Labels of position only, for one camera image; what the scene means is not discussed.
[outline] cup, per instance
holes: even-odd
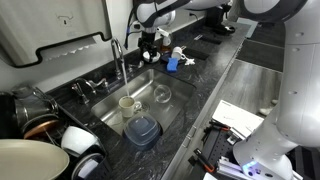
[[[62,136],[61,148],[72,156],[79,157],[94,144],[99,144],[94,135],[81,128],[69,126]]]
[[[119,100],[119,106],[122,116],[130,118],[133,116],[134,112],[141,107],[141,104],[135,102],[135,100],[130,96],[124,96]]]
[[[177,60],[179,61],[180,59],[185,59],[186,56],[182,53],[181,47],[175,47],[172,50],[171,58],[177,58]]]

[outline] stainless steel sink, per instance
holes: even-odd
[[[158,103],[155,100],[154,90],[159,85],[166,85],[171,89],[171,98],[166,103]],[[141,111],[151,114],[160,123],[163,132],[168,129],[195,91],[193,85],[153,69],[132,79],[127,87],[130,96],[142,104]],[[95,116],[120,135],[128,119],[122,117],[118,101],[126,94],[126,87],[123,86],[91,109]]]

